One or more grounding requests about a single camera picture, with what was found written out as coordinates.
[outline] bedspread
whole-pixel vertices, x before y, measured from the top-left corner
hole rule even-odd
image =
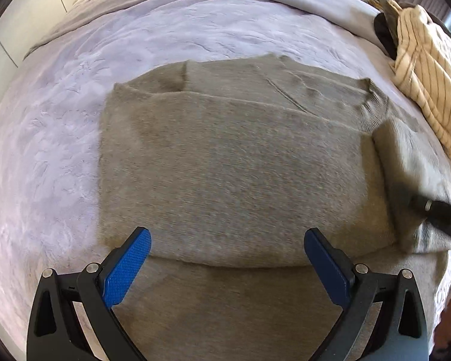
[[[428,127],[392,83],[388,59],[376,45],[321,16],[268,0],[147,0],[100,16],[28,56],[0,104],[0,321],[20,348],[42,270],[79,271],[109,251],[97,237],[98,123],[114,83],[170,62],[268,52],[369,77]],[[445,267],[440,259],[431,262],[441,278]],[[441,282],[437,309],[450,281]],[[133,316],[132,310],[122,316],[128,313]],[[140,323],[128,327],[132,338]]]

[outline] blue textured pad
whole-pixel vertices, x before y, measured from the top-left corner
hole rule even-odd
[[[351,299],[349,282],[311,230],[304,235],[304,250],[331,301],[343,308],[347,307]]]
[[[105,279],[102,299],[107,308],[122,302],[138,271],[149,255],[151,247],[152,237],[150,232],[147,229],[143,229]]]

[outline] metal pin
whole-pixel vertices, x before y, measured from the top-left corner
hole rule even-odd
[[[91,263],[87,266],[87,273],[96,273],[99,269],[99,265],[96,263]]]
[[[48,278],[48,277],[50,277],[52,274],[53,274],[53,270],[52,270],[52,269],[45,269],[45,270],[42,272],[42,277]]]
[[[411,279],[413,277],[413,272],[408,269],[404,269],[402,273],[404,278]]]
[[[369,267],[360,263],[359,265],[356,265],[356,271],[361,274],[366,274],[369,271]]]

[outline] person's hand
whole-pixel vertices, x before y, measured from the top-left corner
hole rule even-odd
[[[446,349],[451,343],[451,299],[441,312],[441,322],[434,330],[434,348]]]

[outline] cream striped cloth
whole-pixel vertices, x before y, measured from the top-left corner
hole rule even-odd
[[[388,2],[399,14],[394,83],[421,107],[451,158],[451,38],[420,5]]]

